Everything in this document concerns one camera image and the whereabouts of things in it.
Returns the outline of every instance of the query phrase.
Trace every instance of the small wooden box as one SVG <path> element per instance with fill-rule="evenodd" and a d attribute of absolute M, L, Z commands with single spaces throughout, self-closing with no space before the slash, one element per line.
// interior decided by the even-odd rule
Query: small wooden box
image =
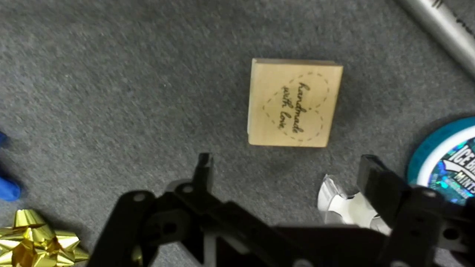
<path fill-rule="evenodd" d="M 334 62 L 253 59 L 250 144 L 327 147 L 342 76 Z"/>

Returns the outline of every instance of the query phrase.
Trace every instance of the blue object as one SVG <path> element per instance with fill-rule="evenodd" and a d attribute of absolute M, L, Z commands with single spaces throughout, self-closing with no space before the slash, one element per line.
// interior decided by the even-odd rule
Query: blue object
<path fill-rule="evenodd" d="M 6 145 L 9 137 L 5 132 L 0 132 L 0 147 Z"/>
<path fill-rule="evenodd" d="M 475 196 L 475 117 L 446 125 L 414 151 L 407 178 L 463 205 Z"/>
<path fill-rule="evenodd" d="M 0 199 L 2 200 L 17 202 L 17 200 L 20 200 L 21 193 L 23 193 L 23 190 L 21 190 L 20 184 L 0 177 Z"/>

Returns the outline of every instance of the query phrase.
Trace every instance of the floor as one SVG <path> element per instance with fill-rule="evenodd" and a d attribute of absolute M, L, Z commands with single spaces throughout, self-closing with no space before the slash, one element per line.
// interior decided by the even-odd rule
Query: floor
<path fill-rule="evenodd" d="M 345 65 L 327 148 L 248 145 L 253 58 Z M 354 188 L 371 153 L 404 175 L 425 135 L 474 114 L 474 85 L 394 0 L 0 0 L 0 162 L 25 187 L 0 223 L 34 208 L 92 251 L 122 193 L 161 194 L 211 151 L 218 197 L 318 226 L 324 174 Z"/>

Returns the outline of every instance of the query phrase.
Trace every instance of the gift bow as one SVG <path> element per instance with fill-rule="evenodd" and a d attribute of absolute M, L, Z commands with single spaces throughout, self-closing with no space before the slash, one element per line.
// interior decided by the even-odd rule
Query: gift bow
<path fill-rule="evenodd" d="M 52 230 L 33 209 L 20 209 L 14 227 L 0 229 L 0 267 L 69 267 L 86 261 L 73 231 Z"/>

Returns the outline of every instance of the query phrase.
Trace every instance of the blue round tin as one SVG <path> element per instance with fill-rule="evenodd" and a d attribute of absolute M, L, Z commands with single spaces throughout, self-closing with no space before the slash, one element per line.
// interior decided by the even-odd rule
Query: blue round tin
<path fill-rule="evenodd" d="M 463 205 L 475 196 L 475 117 L 446 125 L 431 134 L 413 154 L 411 186 L 431 187 L 447 200 Z"/>

